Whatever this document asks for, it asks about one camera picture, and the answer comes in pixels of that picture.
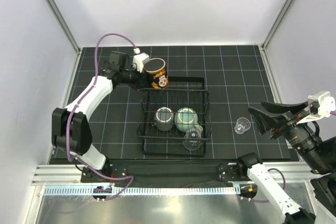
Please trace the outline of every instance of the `reflective metal surface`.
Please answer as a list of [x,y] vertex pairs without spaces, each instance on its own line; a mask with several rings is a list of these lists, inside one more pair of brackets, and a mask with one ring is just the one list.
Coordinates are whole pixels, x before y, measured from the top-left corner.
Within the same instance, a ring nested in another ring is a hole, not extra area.
[[[287,184],[286,192],[303,208],[313,211],[305,183]],[[256,199],[264,199],[262,193]],[[280,223],[270,204],[247,202],[231,195],[134,196],[87,203],[91,200],[87,196],[44,196],[36,223]],[[71,214],[60,213],[76,209]]]

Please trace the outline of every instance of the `green mug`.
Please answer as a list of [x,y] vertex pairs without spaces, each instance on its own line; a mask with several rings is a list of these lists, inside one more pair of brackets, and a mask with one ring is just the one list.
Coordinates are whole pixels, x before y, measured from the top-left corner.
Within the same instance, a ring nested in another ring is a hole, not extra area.
[[187,132],[191,128],[197,128],[201,132],[203,131],[202,126],[198,124],[197,113],[190,108],[179,109],[174,117],[174,122],[176,127],[182,132]]

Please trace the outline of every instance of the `tiled surface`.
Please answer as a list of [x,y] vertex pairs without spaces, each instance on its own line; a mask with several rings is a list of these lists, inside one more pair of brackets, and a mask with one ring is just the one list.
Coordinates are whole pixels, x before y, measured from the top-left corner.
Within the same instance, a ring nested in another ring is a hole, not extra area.
[[[289,158],[284,139],[270,140],[260,136],[255,124],[243,135],[233,131],[236,120],[251,120],[249,106],[260,107],[260,101],[273,101],[265,67],[257,46],[178,46],[143,47],[141,51],[167,62],[169,76],[205,78],[209,91],[212,140],[205,158],[237,158],[256,152],[261,158]],[[100,48],[100,62],[111,51],[133,55],[131,47]],[[84,48],[69,101],[74,100],[94,75],[94,48]],[[144,156],[137,138],[141,93],[128,86],[117,87],[98,106],[90,119],[93,144],[109,158],[166,158]],[[56,150],[54,158],[66,158]]]

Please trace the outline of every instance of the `dish rack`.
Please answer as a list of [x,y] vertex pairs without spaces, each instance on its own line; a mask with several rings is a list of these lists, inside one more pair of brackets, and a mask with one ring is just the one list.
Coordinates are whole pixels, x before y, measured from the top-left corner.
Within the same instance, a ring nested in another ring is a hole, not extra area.
[[[204,157],[206,142],[211,140],[209,117],[209,92],[204,90],[204,78],[169,77],[167,89],[144,89],[142,91],[141,115],[137,136],[142,139],[142,152],[145,155]],[[181,108],[190,108],[197,113],[198,124],[203,128],[203,142],[197,150],[190,151],[183,146],[185,138],[182,131],[173,124],[171,130],[160,131],[154,123],[159,108],[170,108],[174,116]]]

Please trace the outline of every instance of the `white wall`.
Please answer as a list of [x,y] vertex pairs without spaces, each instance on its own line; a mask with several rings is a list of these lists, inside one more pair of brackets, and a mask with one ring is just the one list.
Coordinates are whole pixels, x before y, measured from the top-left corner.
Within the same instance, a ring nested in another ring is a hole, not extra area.
[[[138,45],[264,42],[285,0],[55,0],[77,43],[107,32]],[[127,45],[106,39],[102,45]]]
[[[295,0],[267,48],[283,100],[303,102],[309,94],[336,97],[336,0]],[[336,116],[319,121],[321,135],[336,135]]]
[[45,0],[0,0],[0,223],[21,223],[75,59]]

